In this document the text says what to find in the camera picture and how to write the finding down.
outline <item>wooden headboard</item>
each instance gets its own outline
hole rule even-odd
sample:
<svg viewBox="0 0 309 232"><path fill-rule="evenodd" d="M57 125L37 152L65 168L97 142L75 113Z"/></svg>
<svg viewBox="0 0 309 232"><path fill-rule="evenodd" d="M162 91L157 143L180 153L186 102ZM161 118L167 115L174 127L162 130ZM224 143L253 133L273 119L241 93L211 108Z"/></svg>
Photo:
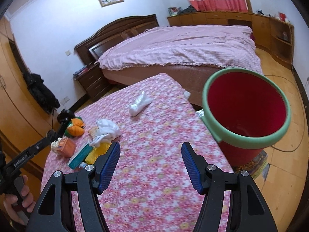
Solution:
<svg viewBox="0 0 309 232"><path fill-rule="evenodd" d="M105 51L123 40L158 26L155 14L120 18L99 29L93 36L76 45L74 50L87 65L97 61Z"/></svg>

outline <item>wardrobe handle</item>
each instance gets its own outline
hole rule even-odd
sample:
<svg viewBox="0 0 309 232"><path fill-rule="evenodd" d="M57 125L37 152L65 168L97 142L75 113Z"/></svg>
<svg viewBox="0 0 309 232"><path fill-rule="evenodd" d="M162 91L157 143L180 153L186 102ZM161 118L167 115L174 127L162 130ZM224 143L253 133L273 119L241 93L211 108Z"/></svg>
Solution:
<svg viewBox="0 0 309 232"><path fill-rule="evenodd" d="M3 88L3 89L6 89L6 87L7 87L3 77L1 75L0 75L0 87Z"/></svg>

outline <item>yellow sponge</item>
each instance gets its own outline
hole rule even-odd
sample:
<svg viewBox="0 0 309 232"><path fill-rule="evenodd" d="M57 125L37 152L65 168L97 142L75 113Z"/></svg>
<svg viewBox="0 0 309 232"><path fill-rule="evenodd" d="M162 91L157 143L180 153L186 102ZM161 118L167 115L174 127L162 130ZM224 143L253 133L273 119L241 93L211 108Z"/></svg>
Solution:
<svg viewBox="0 0 309 232"><path fill-rule="evenodd" d="M100 155L106 154L110 145L111 143L101 143L98 148L93 148L93 150L86 157L85 162L89 165L94 164Z"/></svg>

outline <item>metal screw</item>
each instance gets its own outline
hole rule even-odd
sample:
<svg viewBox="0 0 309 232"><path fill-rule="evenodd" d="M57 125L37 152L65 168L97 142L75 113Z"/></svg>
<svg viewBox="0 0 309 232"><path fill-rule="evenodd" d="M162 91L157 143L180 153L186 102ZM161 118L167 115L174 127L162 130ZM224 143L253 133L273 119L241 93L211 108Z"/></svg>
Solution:
<svg viewBox="0 0 309 232"><path fill-rule="evenodd" d="M55 176L55 177L59 177L60 175L61 175L61 172L60 172L60 171L54 172L54 176Z"/></svg>
<svg viewBox="0 0 309 232"><path fill-rule="evenodd" d="M247 176L249 176L249 173L245 170L242 170L241 175L244 176L244 177L247 177Z"/></svg>
<svg viewBox="0 0 309 232"><path fill-rule="evenodd" d="M208 170L210 170L210 171L214 171L214 170L216 170L216 166L215 165L212 165L212 164L209 164L208 166L207 166L207 168L208 168Z"/></svg>
<svg viewBox="0 0 309 232"><path fill-rule="evenodd" d="M86 168L86 171L91 171L91 170L94 169L94 166L93 165L88 165L85 168Z"/></svg>

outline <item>bucket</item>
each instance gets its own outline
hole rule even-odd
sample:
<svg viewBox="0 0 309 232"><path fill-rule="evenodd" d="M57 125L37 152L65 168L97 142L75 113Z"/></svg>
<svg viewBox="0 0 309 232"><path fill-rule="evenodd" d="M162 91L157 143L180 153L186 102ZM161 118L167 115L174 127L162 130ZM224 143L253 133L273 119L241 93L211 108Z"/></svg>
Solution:
<svg viewBox="0 0 309 232"><path fill-rule="evenodd" d="M270 79L227 68L214 73L203 89L202 121L231 166L256 157L278 142L291 122L288 100Z"/></svg>

